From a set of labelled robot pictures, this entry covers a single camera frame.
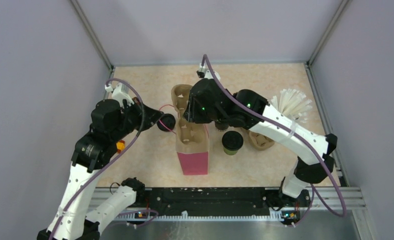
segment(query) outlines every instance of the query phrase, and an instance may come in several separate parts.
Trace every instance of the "pink string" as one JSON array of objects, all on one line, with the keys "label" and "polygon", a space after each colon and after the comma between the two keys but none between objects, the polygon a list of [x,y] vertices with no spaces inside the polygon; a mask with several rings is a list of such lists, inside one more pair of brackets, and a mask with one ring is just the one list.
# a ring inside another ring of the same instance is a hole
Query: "pink string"
[{"label": "pink string", "polygon": [[[171,104],[165,104],[163,106],[161,106],[158,110],[160,111],[162,108],[166,107],[166,106],[171,106],[172,108],[174,108],[173,105]],[[174,133],[175,135],[177,134],[174,130],[170,129],[169,127],[167,127],[160,119],[158,120],[158,122],[167,130],[169,130],[170,132]]]}]

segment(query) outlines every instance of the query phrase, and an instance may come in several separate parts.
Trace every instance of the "white bristle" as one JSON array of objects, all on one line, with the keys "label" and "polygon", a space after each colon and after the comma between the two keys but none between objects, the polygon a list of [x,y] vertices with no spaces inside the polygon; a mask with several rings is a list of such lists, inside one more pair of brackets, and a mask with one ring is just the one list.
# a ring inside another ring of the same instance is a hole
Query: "white bristle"
[{"label": "white bristle", "polygon": [[305,123],[308,120],[307,111],[312,108],[312,100],[305,99],[306,94],[297,89],[283,89],[279,93],[279,99],[277,96],[271,99],[272,106],[286,117]]}]

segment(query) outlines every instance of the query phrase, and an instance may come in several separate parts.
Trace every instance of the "white wall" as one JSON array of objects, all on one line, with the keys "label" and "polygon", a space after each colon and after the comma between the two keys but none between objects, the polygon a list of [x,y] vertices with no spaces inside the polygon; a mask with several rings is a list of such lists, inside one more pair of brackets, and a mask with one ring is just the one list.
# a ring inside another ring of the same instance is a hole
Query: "white wall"
[{"label": "white wall", "polygon": [[0,240],[53,219],[108,75],[69,1],[0,0]]},{"label": "white wall", "polygon": [[380,239],[394,239],[394,1],[353,1],[313,67]]},{"label": "white wall", "polygon": [[115,66],[299,62],[341,0],[79,0]]}]

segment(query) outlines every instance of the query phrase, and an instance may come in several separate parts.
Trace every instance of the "metal frame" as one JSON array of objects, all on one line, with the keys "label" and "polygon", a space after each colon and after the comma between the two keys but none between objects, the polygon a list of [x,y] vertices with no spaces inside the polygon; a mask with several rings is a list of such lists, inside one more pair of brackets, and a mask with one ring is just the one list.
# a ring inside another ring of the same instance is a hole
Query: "metal frame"
[{"label": "metal frame", "polygon": [[[115,73],[115,67],[112,65],[109,57],[107,56],[101,42],[99,41],[96,33],[94,32],[90,22],[88,21],[84,11],[82,10],[78,0],[69,0],[71,3],[76,15],[78,16],[79,20],[82,22],[83,27],[89,36],[90,41],[94,45],[97,53],[104,61],[104,64],[107,66],[110,72],[110,78],[113,77]],[[333,18],[331,19],[328,27],[326,28],[324,34],[322,35],[321,39],[319,40],[315,50],[311,54],[309,60],[305,63],[304,67],[307,73],[307,77],[309,79],[310,87],[313,92],[313,96],[315,98],[316,106],[319,111],[319,115],[324,127],[325,133],[333,132],[333,128],[331,126],[330,120],[327,115],[326,107],[324,105],[324,101],[322,98],[321,93],[318,89],[318,84],[316,78],[312,72],[312,66],[316,62],[320,52],[322,51],[324,45],[330,38],[332,32],[334,31],[335,27],[337,26],[340,18],[342,17],[344,11],[348,8],[352,0],[342,0],[337,11],[335,12]],[[106,99],[108,94],[105,92],[103,98]],[[377,233],[375,228],[373,227],[372,220],[369,216],[369,212],[366,208],[365,201],[362,196],[362,192],[359,187],[348,187],[348,182],[346,182],[347,172],[344,168],[343,164],[341,163],[341,155],[339,149],[336,149],[332,156],[336,159],[336,170],[338,173],[338,177],[340,179],[340,183],[342,186],[340,190],[343,194],[344,200],[347,205],[347,209],[351,210],[351,214],[353,215],[355,228],[357,229],[360,239],[361,240],[371,240],[377,239]],[[320,187],[318,188],[319,193],[325,198],[326,202],[329,206],[331,206],[334,210],[341,210],[340,201],[337,198],[335,190],[333,187]],[[108,188],[96,188],[95,192],[92,196],[91,203],[89,207],[92,209],[95,206],[98,206],[103,202],[105,199],[110,197],[110,192]],[[326,208],[324,205],[319,201],[317,197],[315,197],[313,208],[314,211],[325,211]]]}]

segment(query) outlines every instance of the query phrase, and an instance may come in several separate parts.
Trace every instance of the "gray floor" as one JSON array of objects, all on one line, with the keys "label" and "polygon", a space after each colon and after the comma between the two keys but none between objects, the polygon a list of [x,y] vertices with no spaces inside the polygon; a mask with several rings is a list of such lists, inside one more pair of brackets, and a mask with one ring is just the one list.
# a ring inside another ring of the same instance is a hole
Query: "gray floor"
[{"label": "gray floor", "polygon": [[101,240],[358,240],[349,214],[339,218],[327,211],[311,211],[296,228],[269,226],[268,222],[165,222],[133,227],[108,227]]}]

